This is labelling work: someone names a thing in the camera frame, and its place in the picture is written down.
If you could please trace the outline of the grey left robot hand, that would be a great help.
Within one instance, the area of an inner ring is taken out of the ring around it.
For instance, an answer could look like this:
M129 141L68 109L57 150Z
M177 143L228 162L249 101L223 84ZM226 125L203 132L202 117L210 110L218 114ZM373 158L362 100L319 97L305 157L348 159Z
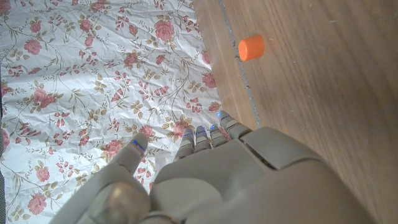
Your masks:
M313 150L272 128L255 131L224 111L219 126L186 129L150 191L133 177L148 139L139 133L57 212L53 223L373 223Z

